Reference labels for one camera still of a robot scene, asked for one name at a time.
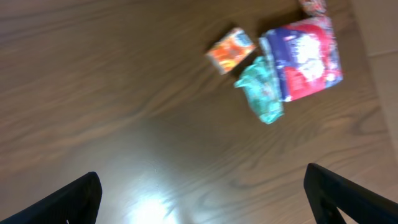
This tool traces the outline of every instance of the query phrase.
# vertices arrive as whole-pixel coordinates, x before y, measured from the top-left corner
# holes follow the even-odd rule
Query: brown wooden tabletop
[[[0,219],[92,170],[97,223],[313,223],[309,162],[394,199],[349,0],[329,12],[345,79],[266,125],[204,53],[301,19],[297,0],[0,0]]]

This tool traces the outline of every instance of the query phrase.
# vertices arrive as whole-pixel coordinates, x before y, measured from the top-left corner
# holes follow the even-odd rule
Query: wooden surface
[[[91,170],[97,223],[313,223],[309,162],[398,198],[351,6],[329,8],[345,80],[265,125],[203,54],[299,20],[296,0],[1,0],[0,219]]]

